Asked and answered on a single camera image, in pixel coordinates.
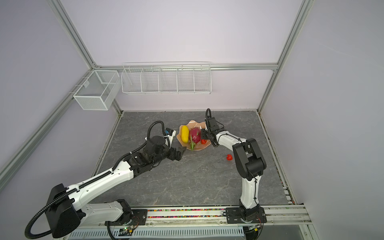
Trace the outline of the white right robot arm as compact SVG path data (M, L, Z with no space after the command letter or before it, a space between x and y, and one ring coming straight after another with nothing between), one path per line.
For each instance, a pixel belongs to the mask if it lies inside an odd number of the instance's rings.
M228 217L241 219L244 223L259 221L264 224L267 219L264 209L260 206L258 192L259 183L264 170L267 168L266 160L255 139L237 137L220 127L220 123L207 109L205 116L206 128L202 130L202 139L211 141L214 147L224 146L233 152L236 169L242 177L242 194L239 207L235 214L227 213Z

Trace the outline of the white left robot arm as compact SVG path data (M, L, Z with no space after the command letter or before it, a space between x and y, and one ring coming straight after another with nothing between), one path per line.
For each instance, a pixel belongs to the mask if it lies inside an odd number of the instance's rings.
M151 171L163 160L181 160L185 147L171 147L172 136L154 136L136 150L121 156L115 165L81 183L52 188L43 213L50 230L45 235L58 239L69 235L84 224L137 225L140 217L127 201L119 199L107 204L90 202L113 187Z

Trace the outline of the yellow fake fruit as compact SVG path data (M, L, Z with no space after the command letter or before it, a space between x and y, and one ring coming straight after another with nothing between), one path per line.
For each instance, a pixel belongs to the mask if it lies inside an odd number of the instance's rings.
M187 144L189 142L190 130L187 126L182 126L181 128L181 140L183 143Z

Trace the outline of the pink fake dragon fruit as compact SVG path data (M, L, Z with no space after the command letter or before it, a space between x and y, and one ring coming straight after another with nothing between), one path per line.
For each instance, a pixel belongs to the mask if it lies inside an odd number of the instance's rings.
M196 145L201 141L201 129L195 127L190 130L189 134L190 149L193 151Z

